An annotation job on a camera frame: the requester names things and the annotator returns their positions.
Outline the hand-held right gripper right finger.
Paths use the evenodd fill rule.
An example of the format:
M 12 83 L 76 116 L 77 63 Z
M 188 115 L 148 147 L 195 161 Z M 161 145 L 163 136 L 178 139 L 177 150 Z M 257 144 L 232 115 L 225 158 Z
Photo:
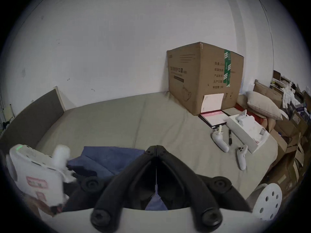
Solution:
M 246 200 L 228 178 L 197 175 L 161 145 L 157 145 L 157 158 L 184 187 L 197 231 L 214 231 L 219 228 L 223 222 L 221 208 L 250 212 Z

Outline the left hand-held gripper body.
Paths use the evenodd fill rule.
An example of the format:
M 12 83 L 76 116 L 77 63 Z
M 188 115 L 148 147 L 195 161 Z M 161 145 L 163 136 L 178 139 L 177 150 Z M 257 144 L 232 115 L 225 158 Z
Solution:
M 49 207 L 64 205 L 68 195 L 64 183 L 76 181 L 67 168 L 70 148 L 57 145 L 52 156 L 17 144 L 9 151 L 9 173 L 18 189 Z

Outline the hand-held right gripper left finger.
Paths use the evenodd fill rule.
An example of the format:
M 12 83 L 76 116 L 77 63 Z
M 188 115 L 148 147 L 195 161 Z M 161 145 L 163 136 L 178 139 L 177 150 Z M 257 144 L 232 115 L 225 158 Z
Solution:
M 118 229 L 127 189 L 139 171 L 157 156 L 156 148 L 156 145 L 150 146 L 142 155 L 120 172 L 103 190 L 90 218 L 90 222 L 96 230 Z

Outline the person's left hand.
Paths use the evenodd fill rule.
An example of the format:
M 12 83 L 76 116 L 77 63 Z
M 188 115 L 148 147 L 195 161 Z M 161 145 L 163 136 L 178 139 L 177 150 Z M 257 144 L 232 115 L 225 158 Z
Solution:
M 63 207 L 61 205 L 56 207 L 49 207 L 43 201 L 38 200 L 27 194 L 23 194 L 23 201 L 29 207 L 29 209 L 37 216 L 40 216 L 40 211 L 52 217 L 60 214 L 63 211 Z

